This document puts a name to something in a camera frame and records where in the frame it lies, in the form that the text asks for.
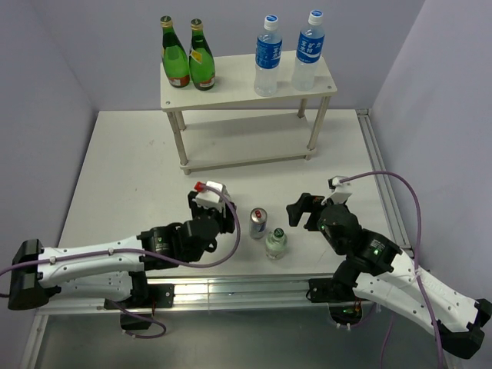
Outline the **red bull can front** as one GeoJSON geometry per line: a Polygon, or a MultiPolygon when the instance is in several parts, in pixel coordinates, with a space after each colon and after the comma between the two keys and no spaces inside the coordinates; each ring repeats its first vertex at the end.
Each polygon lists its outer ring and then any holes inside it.
{"type": "Polygon", "coordinates": [[[253,208],[249,217],[249,235],[253,239],[262,238],[267,230],[268,213],[263,208],[253,208]]]}

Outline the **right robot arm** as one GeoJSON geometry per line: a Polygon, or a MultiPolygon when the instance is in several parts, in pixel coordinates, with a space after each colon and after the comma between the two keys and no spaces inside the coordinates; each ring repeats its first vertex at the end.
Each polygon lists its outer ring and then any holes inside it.
{"type": "Polygon", "coordinates": [[[480,349],[482,328],[491,318],[488,300],[468,298],[415,268],[393,241],[362,228],[345,204],[303,193],[286,210],[291,227],[307,213],[305,229],[321,232],[344,257],[332,277],[309,281],[311,302],[373,301],[437,335],[442,348],[456,357],[470,359],[480,349]]]}

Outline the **small pocari sweat bottle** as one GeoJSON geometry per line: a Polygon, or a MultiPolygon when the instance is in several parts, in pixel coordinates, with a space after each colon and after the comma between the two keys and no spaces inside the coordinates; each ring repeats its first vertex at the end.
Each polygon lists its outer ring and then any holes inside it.
{"type": "Polygon", "coordinates": [[[264,29],[257,37],[254,90],[263,97],[274,95],[278,89],[278,67],[282,51],[282,37],[278,26],[278,17],[267,15],[264,29]]]}

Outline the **clear chang bottle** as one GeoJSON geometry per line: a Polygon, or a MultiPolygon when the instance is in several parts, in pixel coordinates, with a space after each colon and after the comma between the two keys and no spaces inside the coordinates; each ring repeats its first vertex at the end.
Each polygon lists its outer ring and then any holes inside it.
{"type": "Polygon", "coordinates": [[[282,228],[275,228],[268,233],[265,240],[265,252],[266,255],[272,259],[277,260],[284,257],[287,250],[288,239],[282,228]]]}

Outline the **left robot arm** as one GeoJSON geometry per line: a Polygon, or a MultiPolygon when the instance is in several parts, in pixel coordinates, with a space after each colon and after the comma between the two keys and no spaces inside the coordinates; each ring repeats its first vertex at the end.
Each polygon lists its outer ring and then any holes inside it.
{"type": "Polygon", "coordinates": [[[154,227],[120,241],[48,248],[24,241],[2,274],[10,274],[8,309],[40,308],[55,298],[103,298],[132,308],[147,303],[147,272],[201,268],[219,234],[241,233],[237,207],[226,190],[197,183],[188,193],[191,219],[154,227]]]}

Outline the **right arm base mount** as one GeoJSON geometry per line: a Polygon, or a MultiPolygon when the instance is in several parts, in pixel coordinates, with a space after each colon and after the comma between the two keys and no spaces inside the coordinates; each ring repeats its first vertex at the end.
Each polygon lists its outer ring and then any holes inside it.
{"type": "Polygon", "coordinates": [[[312,304],[327,304],[330,319],[337,329],[350,331],[361,326],[377,311],[377,305],[364,305],[365,299],[358,298],[347,286],[333,278],[311,278],[305,297],[312,304]]]}

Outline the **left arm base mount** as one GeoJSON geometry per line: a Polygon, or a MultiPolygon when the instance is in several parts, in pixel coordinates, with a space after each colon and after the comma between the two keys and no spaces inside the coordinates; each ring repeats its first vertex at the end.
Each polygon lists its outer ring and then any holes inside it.
{"type": "Polygon", "coordinates": [[[131,297],[125,301],[114,302],[105,299],[104,309],[120,313],[122,333],[134,339],[150,340],[165,335],[166,326],[155,319],[158,308],[171,308],[174,303],[175,286],[173,284],[151,284],[144,297],[131,297]],[[152,325],[160,327],[161,332],[143,334],[152,325]]]}

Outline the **large pocari sweat bottle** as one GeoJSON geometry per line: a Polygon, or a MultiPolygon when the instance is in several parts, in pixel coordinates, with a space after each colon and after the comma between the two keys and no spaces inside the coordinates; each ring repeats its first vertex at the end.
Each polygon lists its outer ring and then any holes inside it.
{"type": "Polygon", "coordinates": [[[309,91],[314,87],[317,63],[324,45],[324,13],[311,10],[307,24],[300,30],[291,84],[298,91],[309,91]]]}

